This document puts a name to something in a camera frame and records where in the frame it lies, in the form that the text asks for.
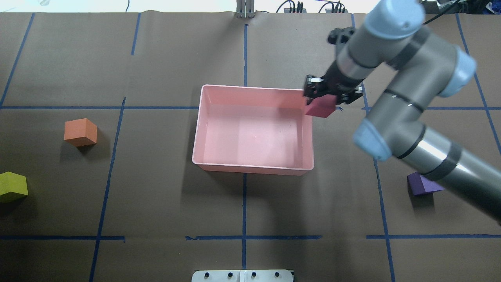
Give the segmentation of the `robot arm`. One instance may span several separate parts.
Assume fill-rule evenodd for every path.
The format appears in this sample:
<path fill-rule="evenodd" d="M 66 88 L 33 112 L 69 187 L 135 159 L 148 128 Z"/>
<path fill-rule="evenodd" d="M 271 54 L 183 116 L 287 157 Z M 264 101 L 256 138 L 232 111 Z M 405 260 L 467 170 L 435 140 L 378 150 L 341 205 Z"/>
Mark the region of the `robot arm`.
<path fill-rule="evenodd" d="M 361 83 L 386 63 L 396 75 L 354 143 L 374 159 L 400 159 L 499 222 L 500 171 L 419 121 L 434 98 L 456 94 L 476 71 L 476 61 L 434 34 L 424 18 L 416 0 L 381 0 L 360 27 L 332 30 L 336 58 L 323 76 L 306 77 L 303 95 L 307 104 L 327 95 L 352 103 L 362 96 Z"/>

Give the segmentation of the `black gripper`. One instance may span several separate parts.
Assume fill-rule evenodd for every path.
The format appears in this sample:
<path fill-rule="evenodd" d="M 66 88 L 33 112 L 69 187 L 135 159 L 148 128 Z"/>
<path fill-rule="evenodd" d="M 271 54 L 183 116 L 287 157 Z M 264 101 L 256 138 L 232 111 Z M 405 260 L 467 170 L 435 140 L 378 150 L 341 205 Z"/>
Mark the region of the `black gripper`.
<path fill-rule="evenodd" d="M 363 96 L 363 91 L 361 84 L 358 86 L 345 86 L 340 82 L 336 82 L 330 85 L 328 79 L 324 76 L 316 77 L 310 74 L 306 75 L 304 82 L 306 105 L 310 105 L 317 98 L 326 95 L 335 96 L 336 104 L 351 104 Z"/>

